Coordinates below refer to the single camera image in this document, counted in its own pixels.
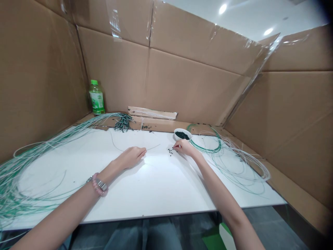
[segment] person's left hand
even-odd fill
[[[146,154],[146,148],[130,147],[118,156],[112,163],[120,170],[134,167]]]

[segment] green tea bottle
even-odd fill
[[[94,115],[105,114],[102,87],[98,86],[96,80],[91,80],[89,93]]]

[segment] forearm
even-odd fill
[[[232,233],[237,249],[264,249],[245,213],[202,154],[196,154],[193,159],[201,171],[215,206]]]
[[[109,184],[120,170],[111,162],[98,178]],[[86,183],[77,192],[45,217],[14,246],[16,249],[56,249],[79,225],[99,198],[92,183]]]

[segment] wrist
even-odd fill
[[[98,178],[109,185],[120,173],[122,169],[116,162],[111,161],[99,174]]]
[[[192,158],[197,163],[197,161],[204,159],[204,156],[202,155],[201,152],[197,151],[192,155]]]

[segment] bottle label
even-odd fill
[[[94,114],[104,114],[104,102],[102,93],[92,93],[90,92],[91,103],[93,105]]]

